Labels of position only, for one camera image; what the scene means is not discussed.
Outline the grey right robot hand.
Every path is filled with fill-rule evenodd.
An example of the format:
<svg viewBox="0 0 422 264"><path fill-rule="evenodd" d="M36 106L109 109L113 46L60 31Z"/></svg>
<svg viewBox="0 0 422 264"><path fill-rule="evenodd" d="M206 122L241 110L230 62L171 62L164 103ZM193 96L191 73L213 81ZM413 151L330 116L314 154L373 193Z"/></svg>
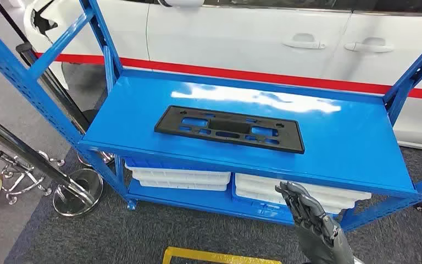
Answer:
<svg viewBox="0 0 422 264"><path fill-rule="evenodd" d="M310 263L355 263L340 226L300 184L281 181L275 186L292 213L302 252Z"/></svg>

